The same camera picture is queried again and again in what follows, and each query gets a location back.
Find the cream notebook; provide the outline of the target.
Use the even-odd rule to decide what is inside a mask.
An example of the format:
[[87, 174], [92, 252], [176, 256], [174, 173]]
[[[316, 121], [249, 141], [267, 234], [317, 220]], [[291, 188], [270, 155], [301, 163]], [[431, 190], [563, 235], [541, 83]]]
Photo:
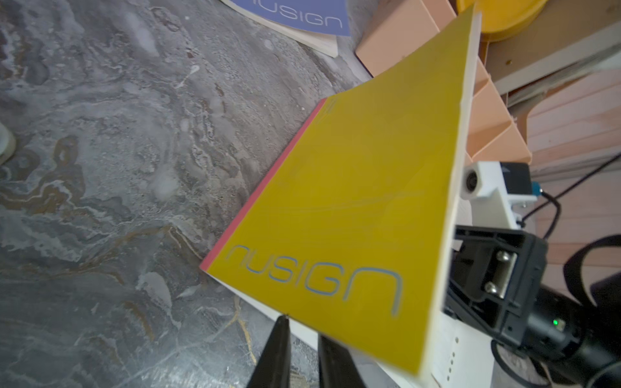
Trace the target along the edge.
[[489, 336], [444, 315], [428, 378], [417, 380], [358, 352], [352, 356], [368, 387], [374, 387], [371, 380], [381, 376], [400, 387], [490, 387], [494, 365], [490, 342]]

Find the yellow notebook pink spine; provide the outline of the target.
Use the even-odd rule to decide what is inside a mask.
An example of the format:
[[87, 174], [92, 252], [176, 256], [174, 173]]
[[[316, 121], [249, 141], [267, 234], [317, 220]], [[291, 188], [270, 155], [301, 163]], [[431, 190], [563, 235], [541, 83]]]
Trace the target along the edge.
[[454, 239], [481, 15], [322, 100], [202, 263], [221, 283], [416, 380]]

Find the peach plastic desk organizer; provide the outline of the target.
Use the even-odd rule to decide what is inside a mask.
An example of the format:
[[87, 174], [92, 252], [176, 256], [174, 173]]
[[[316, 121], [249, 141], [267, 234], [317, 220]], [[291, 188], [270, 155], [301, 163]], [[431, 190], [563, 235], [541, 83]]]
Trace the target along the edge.
[[[455, 11], [443, 0], [381, 1], [356, 48], [357, 58], [375, 77], [436, 36]], [[478, 60], [467, 138], [467, 163], [530, 163], [532, 153], [483, 61]]]

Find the clear tape roll on table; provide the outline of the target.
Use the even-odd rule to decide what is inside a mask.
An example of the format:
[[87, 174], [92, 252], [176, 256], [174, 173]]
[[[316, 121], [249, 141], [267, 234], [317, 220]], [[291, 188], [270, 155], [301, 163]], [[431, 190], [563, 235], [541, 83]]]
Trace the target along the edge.
[[14, 134], [3, 123], [0, 123], [0, 165], [6, 163], [15, 151], [16, 138]]

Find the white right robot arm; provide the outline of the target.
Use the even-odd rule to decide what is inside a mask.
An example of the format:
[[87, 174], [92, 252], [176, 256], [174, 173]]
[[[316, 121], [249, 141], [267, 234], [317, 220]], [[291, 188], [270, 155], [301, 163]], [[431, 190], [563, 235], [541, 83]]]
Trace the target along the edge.
[[620, 385], [620, 307], [591, 302], [582, 279], [590, 252], [618, 248], [607, 236], [564, 266], [570, 296], [543, 286], [548, 244], [524, 231], [458, 226], [444, 310], [521, 357], [583, 387]]

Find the yellow plastic watering can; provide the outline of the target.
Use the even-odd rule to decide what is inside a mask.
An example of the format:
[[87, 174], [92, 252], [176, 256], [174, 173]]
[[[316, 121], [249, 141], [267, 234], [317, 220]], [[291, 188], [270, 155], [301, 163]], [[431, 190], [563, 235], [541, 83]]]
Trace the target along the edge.
[[482, 39], [498, 42], [514, 37], [539, 16], [548, 0], [457, 0], [459, 13], [475, 6], [482, 14]]

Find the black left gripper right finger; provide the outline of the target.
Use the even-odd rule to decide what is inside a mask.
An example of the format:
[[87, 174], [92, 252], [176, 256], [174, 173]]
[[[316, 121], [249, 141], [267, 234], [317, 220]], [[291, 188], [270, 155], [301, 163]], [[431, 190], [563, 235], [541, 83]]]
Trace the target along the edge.
[[320, 336], [318, 358], [321, 388], [365, 388], [348, 349]]

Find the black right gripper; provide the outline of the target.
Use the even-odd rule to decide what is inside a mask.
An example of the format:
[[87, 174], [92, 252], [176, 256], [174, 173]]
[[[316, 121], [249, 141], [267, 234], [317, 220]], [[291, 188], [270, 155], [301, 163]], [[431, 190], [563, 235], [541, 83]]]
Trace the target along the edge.
[[527, 331], [548, 243], [519, 230], [457, 226], [444, 313], [494, 340], [519, 347]]

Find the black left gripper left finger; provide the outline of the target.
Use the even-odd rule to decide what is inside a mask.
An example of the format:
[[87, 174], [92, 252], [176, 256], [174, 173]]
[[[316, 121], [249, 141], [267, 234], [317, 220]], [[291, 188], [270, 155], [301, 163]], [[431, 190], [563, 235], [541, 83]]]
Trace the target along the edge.
[[290, 388], [291, 334], [289, 317], [278, 317], [247, 388]]

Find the purple notebook green spine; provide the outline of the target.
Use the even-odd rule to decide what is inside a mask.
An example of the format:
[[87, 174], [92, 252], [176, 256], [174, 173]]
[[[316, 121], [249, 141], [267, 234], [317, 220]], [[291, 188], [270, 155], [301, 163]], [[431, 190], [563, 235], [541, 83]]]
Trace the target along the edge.
[[239, 14], [331, 58], [350, 35], [345, 0], [223, 0]]

